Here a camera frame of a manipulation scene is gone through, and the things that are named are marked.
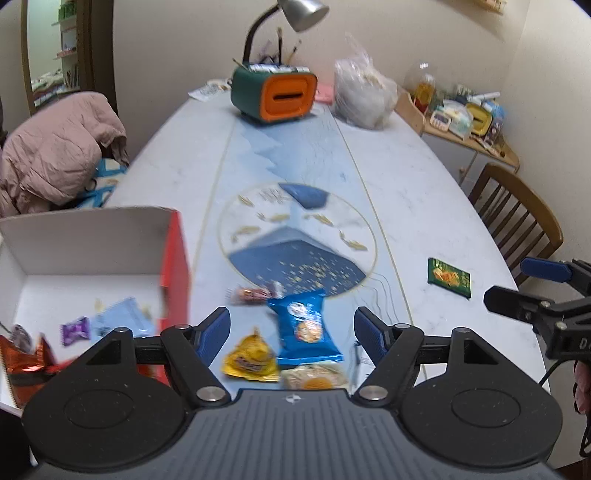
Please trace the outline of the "person's right hand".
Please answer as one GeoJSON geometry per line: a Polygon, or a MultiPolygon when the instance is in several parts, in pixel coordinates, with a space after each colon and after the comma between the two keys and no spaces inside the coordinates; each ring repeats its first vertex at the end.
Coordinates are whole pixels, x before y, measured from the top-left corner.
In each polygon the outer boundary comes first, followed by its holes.
{"type": "Polygon", "coordinates": [[[577,411],[582,415],[590,413],[591,406],[591,372],[590,367],[583,362],[577,362],[574,367],[574,402],[577,411]]]}

